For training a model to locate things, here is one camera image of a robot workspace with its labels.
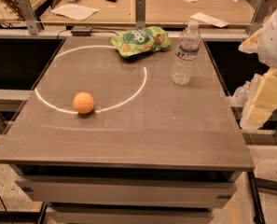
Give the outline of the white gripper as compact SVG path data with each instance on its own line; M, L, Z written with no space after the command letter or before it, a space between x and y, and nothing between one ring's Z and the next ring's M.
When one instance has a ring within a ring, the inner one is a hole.
M238 50L257 53L258 59L268 67L277 68L277 9L246 40ZM277 69L271 68L264 75L255 74L251 80L247 99L242 110L242 129L259 129L277 109Z

